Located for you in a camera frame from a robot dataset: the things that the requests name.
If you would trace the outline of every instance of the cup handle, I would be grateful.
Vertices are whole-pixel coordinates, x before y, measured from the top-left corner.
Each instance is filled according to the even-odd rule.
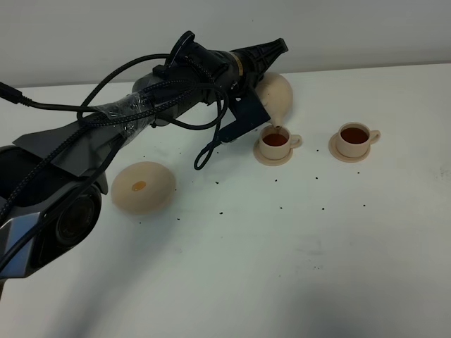
[[[291,135],[291,146],[290,148],[297,148],[302,144],[301,135]]]
[[[375,144],[381,138],[381,132],[378,130],[372,130],[369,132],[370,144]]]

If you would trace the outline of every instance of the white wall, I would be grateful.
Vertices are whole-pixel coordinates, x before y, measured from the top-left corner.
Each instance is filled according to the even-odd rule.
[[[450,0],[2,0],[0,81],[98,82],[186,30],[222,50],[283,37],[279,72],[451,60]]]

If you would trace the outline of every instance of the orange spot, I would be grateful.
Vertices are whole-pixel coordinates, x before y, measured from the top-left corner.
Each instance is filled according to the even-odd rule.
[[[134,185],[132,185],[132,190],[134,192],[137,192],[138,190],[141,190],[142,188],[144,188],[146,186],[146,182],[144,181],[139,181],[136,182]]]

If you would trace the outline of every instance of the tea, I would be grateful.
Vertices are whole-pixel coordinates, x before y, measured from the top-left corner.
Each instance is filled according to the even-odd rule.
[[[282,146],[287,143],[287,141],[286,137],[281,134],[269,134],[263,138],[263,142],[269,146]]]
[[[347,128],[341,132],[341,137],[348,143],[361,144],[368,140],[369,136],[359,128]]]

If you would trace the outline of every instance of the white tabletop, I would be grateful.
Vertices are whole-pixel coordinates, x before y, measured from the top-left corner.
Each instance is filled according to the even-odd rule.
[[[286,77],[295,93],[286,126],[304,139],[290,162],[258,163],[250,132],[198,172],[213,130],[147,128],[107,177],[162,163],[177,178],[172,204],[137,217],[105,196],[83,243],[6,283],[0,337],[449,337],[451,65]],[[131,86],[111,84],[95,102]],[[23,91],[79,104],[92,88]],[[215,115],[199,105],[182,119]],[[0,119],[10,144],[74,115],[2,101]],[[382,133],[361,163],[328,151],[350,121]]]

